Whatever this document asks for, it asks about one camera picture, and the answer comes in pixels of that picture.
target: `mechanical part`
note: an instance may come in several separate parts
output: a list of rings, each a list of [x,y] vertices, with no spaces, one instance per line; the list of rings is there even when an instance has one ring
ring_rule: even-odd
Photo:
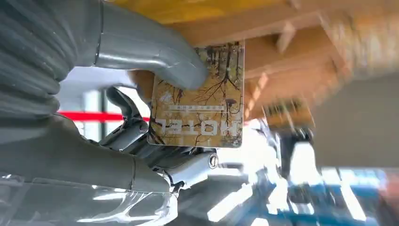
[[[148,124],[146,122],[141,122],[140,124],[140,133],[146,133],[148,131]]]
[[[184,183],[182,189],[190,188],[207,179],[210,170],[217,166],[218,157],[215,153],[198,155],[182,155],[180,158],[165,158],[156,168],[164,170],[171,178],[171,183]]]
[[[176,32],[101,0],[5,0],[0,11],[1,170],[27,181],[169,191],[140,159],[84,140],[71,121],[54,115],[54,94],[74,66],[142,68],[177,87],[198,88],[207,70],[192,47]]]

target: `yellow surface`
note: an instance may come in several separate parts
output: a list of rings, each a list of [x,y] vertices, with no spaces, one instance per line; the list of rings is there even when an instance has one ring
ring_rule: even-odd
[[[162,24],[226,16],[282,0],[114,0],[121,7]]]

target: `tree branch illustration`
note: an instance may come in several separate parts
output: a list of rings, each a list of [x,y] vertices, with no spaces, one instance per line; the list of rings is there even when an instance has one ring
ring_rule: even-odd
[[[218,91],[222,92],[223,98],[225,98],[227,84],[232,85],[234,87],[234,89],[239,90],[239,88],[236,86],[236,84],[234,84],[234,82],[230,78],[230,70],[231,70],[230,62],[231,62],[232,52],[233,52],[232,44],[228,43],[228,51],[227,51],[227,58],[226,58],[226,71],[225,71],[224,77],[219,82],[213,84],[211,87],[201,89],[200,95],[198,95],[196,98],[194,98],[193,101],[198,102],[198,103],[205,102],[205,104],[207,104],[208,101],[210,100],[210,98],[217,100],[217,98],[215,97],[215,94]],[[219,63],[219,65],[218,65],[217,73],[220,74],[220,64],[221,64],[220,56],[218,59],[218,63]]]

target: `bright light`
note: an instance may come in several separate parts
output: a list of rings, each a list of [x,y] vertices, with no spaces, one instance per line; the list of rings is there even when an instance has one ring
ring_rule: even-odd
[[[3,178],[3,179],[10,179],[10,177],[11,177],[11,174],[8,174],[7,176],[2,176],[1,178]]]
[[[295,144],[291,157],[289,178],[294,185],[315,185],[322,182],[316,169],[314,149],[310,143],[298,142]]]
[[[323,168],[321,169],[324,183],[328,185],[339,185],[341,184],[341,178],[339,177],[336,168]]]
[[[256,185],[258,183],[258,176],[255,173],[248,174],[248,183]]]
[[[229,168],[215,168],[210,170],[208,175],[210,176],[235,176],[240,177],[242,173],[238,169],[229,169]]]
[[[295,203],[293,203],[293,202],[290,202],[290,203],[291,203],[292,211],[295,214],[298,214],[299,213],[298,206]]]
[[[135,194],[132,197],[132,200],[134,200],[135,202],[130,203],[129,205],[127,205],[123,209],[120,209],[120,211],[116,211],[116,210],[118,210],[118,209],[116,209],[116,210],[113,210],[113,211],[108,212],[108,213],[100,213],[100,214],[96,215],[93,218],[79,219],[79,220],[77,220],[77,222],[81,222],[81,223],[107,223],[107,222],[116,221],[118,223],[130,223],[132,221],[137,221],[137,220],[155,220],[155,219],[158,219],[160,217],[159,215],[137,216],[137,217],[131,217],[129,215],[130,210],[134,206],[136,206],[136,204],[141,202],[143,199],[145,199],[149,195],[151,195],[151,193],[148,193],[148,194]]]
[[[269,226],[269,222],[263,218],[255,218],[251,226]]]
[[[366,215],[364,214],[364,211],[360,206],[360,203],[353,193],[351,187],[348,184],[342,184],[341,192],[343,195],[343,199],[346,202],[346,206],[348,206],[349,212],[352,214],[353,219],[365,221]]]
[[[277,208],[274,207],[274,205],[272,205],[272,204],[266,204],[266,207],[267,207],[267,210],[268,210],[268,212],[269,212],[270,214],[273,214],[273,215],[277,215],[277,214],[278,214]]]
[[[122,189],[122,188],[115,188],[114,191],[116,192],[125,192],[126,189]]]
[[[208,211],[208,219],[213,222],[219,222],[228,213],[230,213],[236,206],[245,202],[252,196],[252,186],[244,185],[241,189],[236,192],[230,193],[223,200],[221,200],[216,206]]]
[[[112,193],[96,196],[93,200],[115,200],[115,199],[124,199],[127,193]]]
[[[313,205],[312,205],[311,203],[308,203],[306,206],[307,206],[308,209],[309,209],[309,214],[310,214],[310,215],[314,214]]]
[[[77,220],[76,222],[80,223],[97,223],[97,222],[110,222],[110,221],[120,221],[120,222],[131,222],[131,221],[137,221],[137,220],[154,220],[156,218],[159,218],[157,215],[150,215],[150,216],[140,216],[140,217],[130,217],[126,215],[121,214],[115,214],[109,217],[104,217],[104,218],[86,218],[86,219],[80,219]]]

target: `white wall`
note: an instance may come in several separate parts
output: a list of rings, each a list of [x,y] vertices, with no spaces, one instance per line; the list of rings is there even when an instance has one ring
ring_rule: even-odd
[[[313,115],[319,166],[399,167],[399,74],[354,81]]]

